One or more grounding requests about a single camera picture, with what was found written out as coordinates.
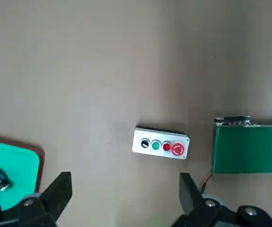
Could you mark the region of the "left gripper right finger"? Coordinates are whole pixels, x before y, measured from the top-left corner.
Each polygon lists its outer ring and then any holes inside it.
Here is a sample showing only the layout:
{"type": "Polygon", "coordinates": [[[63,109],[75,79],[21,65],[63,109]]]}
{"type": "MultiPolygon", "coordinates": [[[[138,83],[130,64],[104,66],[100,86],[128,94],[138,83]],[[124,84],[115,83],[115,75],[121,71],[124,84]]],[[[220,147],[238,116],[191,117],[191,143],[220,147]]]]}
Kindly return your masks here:
{"type": "Polygon", "coordinates": [[[272,227],[263,209],[242,205],[232,211],[219,200],[203,197],[189,173],[179,175],[179,200],[184,213],[173,227],[272,227]]]}

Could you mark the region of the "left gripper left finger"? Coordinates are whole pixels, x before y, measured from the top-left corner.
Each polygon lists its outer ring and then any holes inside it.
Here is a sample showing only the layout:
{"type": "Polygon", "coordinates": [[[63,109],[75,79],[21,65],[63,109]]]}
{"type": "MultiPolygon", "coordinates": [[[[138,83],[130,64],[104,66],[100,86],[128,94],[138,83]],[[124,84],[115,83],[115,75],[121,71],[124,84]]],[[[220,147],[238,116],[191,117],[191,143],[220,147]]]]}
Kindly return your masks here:
{"type": "Polygon", "coordinates": [[[0,207],[0,227],[55,227],[71,198],[71,172],[61,172],[42,193],[27,196],[10,209],[0,207]]]}

